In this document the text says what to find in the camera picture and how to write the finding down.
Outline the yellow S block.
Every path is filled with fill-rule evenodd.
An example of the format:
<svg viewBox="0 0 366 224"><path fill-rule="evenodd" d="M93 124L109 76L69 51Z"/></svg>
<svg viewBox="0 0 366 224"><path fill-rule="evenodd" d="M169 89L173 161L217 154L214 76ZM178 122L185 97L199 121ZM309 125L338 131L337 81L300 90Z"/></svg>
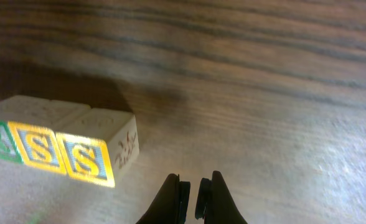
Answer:
<svg viewBox="0 0 366 224"><path fill-rule="evenodd" d="M27 166L66 175L55 132L90 109L89 105L28 96L14 96L3 110Z"/></svg>
<svg viewBox="0 0 366 224"><path fill-rule="evenodd" d="M133 113L92 108L55 133L72 179L114 188L139 156Z"/></svg>

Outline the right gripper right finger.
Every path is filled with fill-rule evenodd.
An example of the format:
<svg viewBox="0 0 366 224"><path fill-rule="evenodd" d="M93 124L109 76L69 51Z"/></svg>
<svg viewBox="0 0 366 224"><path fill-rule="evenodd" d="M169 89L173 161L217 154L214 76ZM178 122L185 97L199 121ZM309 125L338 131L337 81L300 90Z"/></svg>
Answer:
<svg viewBox="0 0 366 224"><path fill-rule="evenodd" d="M212 178L202 178L195 207L195 218L204 224L247 224L243 218L220 171Z"/></svg>

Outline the green R block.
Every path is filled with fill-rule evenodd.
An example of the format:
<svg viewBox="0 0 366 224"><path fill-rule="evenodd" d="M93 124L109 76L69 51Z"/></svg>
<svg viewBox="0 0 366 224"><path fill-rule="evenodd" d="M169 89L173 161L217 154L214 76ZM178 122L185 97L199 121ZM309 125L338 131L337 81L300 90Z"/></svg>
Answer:
<svg viewBox="0 0 366 224"><path fill-rule="evenodd" d="M49 103L49 100L32 96L16 95L0 101L0 159L22 164L15 140L9 130L8 122L33 123L34 111Z"/></svg>

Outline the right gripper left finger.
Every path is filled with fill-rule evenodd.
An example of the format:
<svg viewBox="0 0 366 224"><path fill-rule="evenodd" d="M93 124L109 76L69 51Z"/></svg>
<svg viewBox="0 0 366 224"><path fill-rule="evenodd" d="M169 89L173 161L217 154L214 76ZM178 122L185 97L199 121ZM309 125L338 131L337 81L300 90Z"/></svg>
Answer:
<svg viewBox="0 0 366 224"><path fill-rule="evenodd" d="M169 174L149 208L136 224L184 224L189 204L190 182Z"/></svg>

